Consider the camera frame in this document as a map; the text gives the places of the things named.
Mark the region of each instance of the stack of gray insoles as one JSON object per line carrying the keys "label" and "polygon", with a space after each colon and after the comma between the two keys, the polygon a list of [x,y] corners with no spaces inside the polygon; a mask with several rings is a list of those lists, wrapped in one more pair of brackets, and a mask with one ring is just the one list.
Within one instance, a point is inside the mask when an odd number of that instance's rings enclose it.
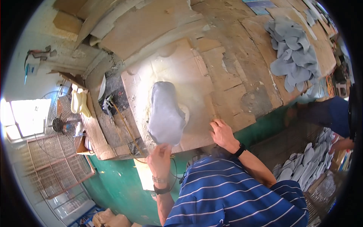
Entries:
{"label": "stack of gray insoles", "polygon": [[286,75],[286,91],[292,92],[297,87],[301,92],[308,80],[315,84],[321,72],[303,27],[287,17],[277,17],[265,24],[265,30],[277,50],[277,59],[270,64],[271,72],[276,76]]}
{"label": "stack of gray insoles", "polygon": [[293,153],[284,165],[277,164],[272,173],[279,181],[293,180],[306,191],[314,180],[318,179],[326,169],[329,169],[334,154],[329,154],[333,145],[334,135],[329,128],[320,133],[315,146],[307,144],[304,153]]}
{"label": "stack of gray insoles", "polygon": [[186,125],[179,108],[174,84],[159,81],[152,86],[151,114],[147,129],[156,144],[179,144]]}

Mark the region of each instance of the electric wire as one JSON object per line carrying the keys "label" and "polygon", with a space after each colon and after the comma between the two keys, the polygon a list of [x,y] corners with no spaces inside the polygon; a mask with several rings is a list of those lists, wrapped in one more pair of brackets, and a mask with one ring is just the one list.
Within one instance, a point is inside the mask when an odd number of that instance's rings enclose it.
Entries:
{"label": "electric wire", "polygon": [[[127,132],[129,133],[129,135],[130,135],[130,137],[132,138],[132,140],[133,140],[133,142],[134,142],[134,144],[135,144],[135,146],[136,146],[136,148],[137,148],[137,150],[140,152],[140,154],[142,154],[143,156],[145,156],[145,154],[142,152],[142,150],[140,149],[140,147],[139,147],[139,145],[136,143],[136,140],[135,140],[135,138],[134,138],[134,136],[131,134],[131,131],[130,131],[130,129],[129,129],[129,127],[128,127],[128,125],[126,124],[126,122],[125,122],[125,119],[124,119],[124,117],[123,117],[123,115],[120,113],[120,111],[118,110],[118,108],[117,108],[117,106],[115,105],[115,103],[111,100],[111,104],[114,106],[114,108],[116,109],[116,111],[117,111],[117,113],[120,115],[120,117],[121,117],[121,119],[122,119],[122,122],[123,122],[123,124],[125,125],[125,127],[126,127],[126,129],[127,129]],[[117,131],[117,134],[118,134],[118,136],[120,137],[120,139],[121,140],[123,140],[122,139],[122,137],[121,137],[121,135],[120,135],[120,132],[118,131],[118,130],[116,130]],[[140,161],[140,160],[138,160],[133,154],[132,154],[132,152],[129,150],[129,152],[130,152],[130,155],[136,160],[136,161],[138,161],[138,162],[141,162],[141,163],[144,163],[144,164],[147,164],[147,162],[142,162],[142,161]],[[175,174],[176,175],[178,175],[178,171],[177,171],[177,169],[176,169],[176,162],[175,162],[175,159],[174,158],[172,158],[172,157],[170,157],[170,159],[172,159],[173,161],[174,161],[174,165],[175,165]],[[177,177],[177,176],[175,176],[174,174],[172,174],[171,173],[171,171],[169,171],[169,173],[173,176],[173,177],[175,177],[175,181],[174,181],[174,183],[173,183],[173,185],[171,186],[171,188],[170,188],[170,191],[173,189],[173,187],[174,187],[174,185],[175,185],[175,183],[176,183],[176,179],[180,179],[181,180],[181,178],[179,178],[179,177]]]}

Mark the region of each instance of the fan guard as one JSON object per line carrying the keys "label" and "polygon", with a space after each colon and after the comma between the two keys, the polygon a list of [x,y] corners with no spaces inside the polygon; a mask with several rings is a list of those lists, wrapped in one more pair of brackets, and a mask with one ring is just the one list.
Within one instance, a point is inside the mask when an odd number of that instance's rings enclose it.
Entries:
{"label": "fan guard", "polygon": [[83,136],[80,114],[70,110],[72,96],[61,96],[60,92],[49,92],[42,99],[51,99],[44,133],[35,134],[39,147],[51,158],[60,159],[76,153]]}

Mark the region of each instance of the black wristband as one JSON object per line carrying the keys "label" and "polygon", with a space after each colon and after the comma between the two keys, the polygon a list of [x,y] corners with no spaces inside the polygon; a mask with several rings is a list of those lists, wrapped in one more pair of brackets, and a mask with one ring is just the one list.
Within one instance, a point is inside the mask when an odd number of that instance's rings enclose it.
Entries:
{"label": "black wristband", "polygon": [[236,151],[236,153],[234,153],[235,157],[238,158],[245,150],[246,150],[246,145],[240,143],[240,148],[238,149],[238,151]]}
{"label": "black wristband", "polygon": [[165,194],[165,193],[168,193],[170,192],[170,185],[169,183],[166,185],[166,188],[164,189],[158,189],[157,187],[155,187],[154,185],[154,191],[157,195],[162,195],[162,194]]}

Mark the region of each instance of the pile of white insoles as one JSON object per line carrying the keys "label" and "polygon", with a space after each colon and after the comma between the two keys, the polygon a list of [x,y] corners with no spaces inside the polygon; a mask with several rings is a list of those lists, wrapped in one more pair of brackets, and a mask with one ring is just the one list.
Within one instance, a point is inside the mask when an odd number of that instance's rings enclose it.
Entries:
{"label": "pile of white insoles", "polygon": [[324,128],[315,146],[307,144],[304,153],[293,153],[284,165],[277,164],[272,173],[277,182],[293,180],[299,182],[301,190],[305,192],[312,182],[320,177],[330,167],[334,154],[329,154],[335,143],[335,135],[330,128]]}
{"label": "pile of white insoles", "polygon": [[271,72],[286,75],[286,91],[292,92],[296,87],[302,92],[308,80],[317,83],[321,71],[303,27],[287,17],[277,17],[265,24],[265,30],[272,37],[272,48],[277,50],[277,59],[270,64]]}

